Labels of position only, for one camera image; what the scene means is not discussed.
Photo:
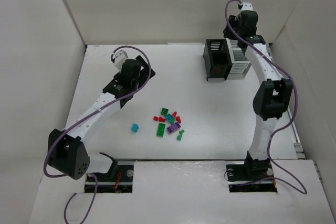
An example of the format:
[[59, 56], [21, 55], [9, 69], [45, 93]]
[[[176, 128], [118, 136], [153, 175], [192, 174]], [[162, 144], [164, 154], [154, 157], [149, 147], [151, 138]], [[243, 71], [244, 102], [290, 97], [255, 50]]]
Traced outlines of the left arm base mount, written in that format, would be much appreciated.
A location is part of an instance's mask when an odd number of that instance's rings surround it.
[[121, 162], [105, 174], [95, 173], [98, 180], [97, 193], [123, 194], [133, 191], [134, 164]]

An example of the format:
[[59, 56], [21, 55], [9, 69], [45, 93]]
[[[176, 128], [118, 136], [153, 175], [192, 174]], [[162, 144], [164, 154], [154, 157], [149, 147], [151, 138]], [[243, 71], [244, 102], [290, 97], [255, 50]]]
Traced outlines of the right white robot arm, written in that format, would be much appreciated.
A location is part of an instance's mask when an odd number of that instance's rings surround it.
[[229, 182], [243, 182], [265, 178], [271, 169], [270, 143], [275, 127], [287, 111], [293, 90], [293, 82], [284, 78], [274, 66], [262, 36], [256, 34], [258, 15], [244, 10], [239, 15], [226, 15], [224, 36], [237, 39], [237, 46], [253, 67], [260, 86], [253, 98], [256, 127], [253, 142], [243, 164], [226, 166]]

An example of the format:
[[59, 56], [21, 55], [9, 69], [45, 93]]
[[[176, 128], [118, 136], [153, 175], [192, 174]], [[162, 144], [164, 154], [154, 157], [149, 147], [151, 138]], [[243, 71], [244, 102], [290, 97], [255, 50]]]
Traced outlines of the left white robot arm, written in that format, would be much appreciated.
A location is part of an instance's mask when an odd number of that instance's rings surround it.
[[116, 112], [121, 110], [155, 75], [147, 56], [120, 58], [118, 73], [102, 89], [90, 108], [66, 129], [54, 129], [48, 138], [44, 167], [50, 166], [61, 176], [78, 180], [85, 174], [106, 174], [114, 160], [104, 153], [89, 155], [92, 137]]

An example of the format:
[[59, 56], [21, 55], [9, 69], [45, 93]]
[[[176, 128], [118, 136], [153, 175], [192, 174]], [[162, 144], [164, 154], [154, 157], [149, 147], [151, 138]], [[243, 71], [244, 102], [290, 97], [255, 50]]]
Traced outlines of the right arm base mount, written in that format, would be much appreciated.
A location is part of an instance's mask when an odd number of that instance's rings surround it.
[[248, 170], [244, 164], [226, 165], [225, 179], [230, 193], [276, 193], [272, 166]]

